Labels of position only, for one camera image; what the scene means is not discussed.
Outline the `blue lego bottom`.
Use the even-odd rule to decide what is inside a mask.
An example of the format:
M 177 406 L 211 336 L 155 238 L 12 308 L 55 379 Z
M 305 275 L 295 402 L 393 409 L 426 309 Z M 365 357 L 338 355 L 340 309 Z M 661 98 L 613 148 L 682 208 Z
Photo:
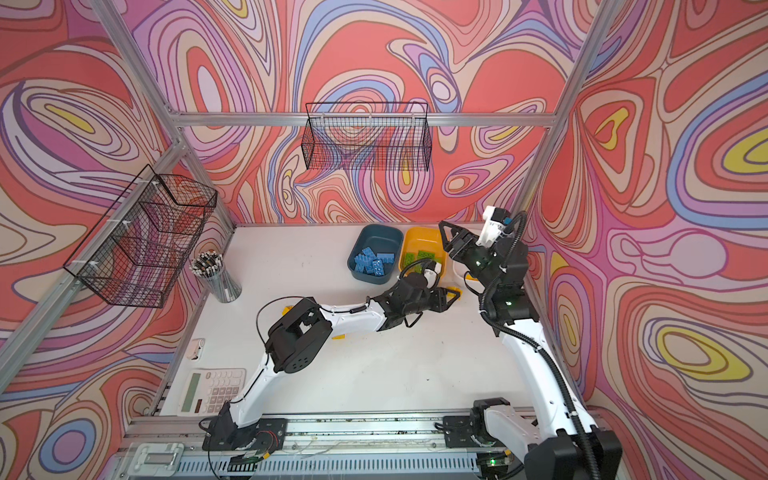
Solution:
M 354 271 L 370 274 L 373 271 L 372 258 L 368 256 L 356 256 L 354 258 Z

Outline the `blue lego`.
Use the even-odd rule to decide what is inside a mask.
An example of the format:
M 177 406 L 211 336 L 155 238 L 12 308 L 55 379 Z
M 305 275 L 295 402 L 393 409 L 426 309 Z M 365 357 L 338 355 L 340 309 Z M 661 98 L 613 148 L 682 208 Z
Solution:
M 384 264 L 393 264 L 395 261 L 395 255 L 393 253 L 378 253 L 376 258 L 381 260 Z
M 377 259 L 376 255 L 377 254 L 370 247 L 365 247 L 359 254 L 359 258 L 361 260 L 372 261 Z
M 376 277 L 383 277 L 385 274 L 384 264 L 380 259 L 374 259 L 370 263 L 371 274 Z
M 354 271 L 370 274 L 373 271 L 372 258 L 368 256 L 356 256 L 354 258 Z

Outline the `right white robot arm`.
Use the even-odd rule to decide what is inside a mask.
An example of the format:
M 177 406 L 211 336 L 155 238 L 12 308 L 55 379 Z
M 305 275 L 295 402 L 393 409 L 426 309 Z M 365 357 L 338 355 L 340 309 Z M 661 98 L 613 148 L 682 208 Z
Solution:
M 480 439 L 506 447 L 528 479 L 616 478 L 621 442 L 598 426 L 566 380 L 526 293 L 526 212 L 489 207 L 483 221 L 478 233 L 440 222 L 442 246 L 481 285 L 475 294 L 480 318 L 512 354 L 536 417 L 528 421 L 499 400 L 478 401 L 473 412 Z

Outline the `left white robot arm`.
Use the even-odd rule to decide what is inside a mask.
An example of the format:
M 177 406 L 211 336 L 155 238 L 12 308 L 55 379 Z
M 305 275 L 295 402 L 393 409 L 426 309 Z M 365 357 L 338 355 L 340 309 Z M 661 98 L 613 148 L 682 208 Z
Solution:
M 461 291 L 442 287 L 442 265 L 422 259 L 407 265 L 396 283 L 360 305 L 330 306 L 302 296 L 267 331 L 263 355 L 254 375 L 219 412 L 200 422 L 203 449 L 249 449 L 264 430 L 258 425 L 264 403 L 283 377 L 296 374 L 315 360 L 325 344 L 339 336 L 369 334 L 398 326 L 411 328 L 427 312 L 444 313 Z

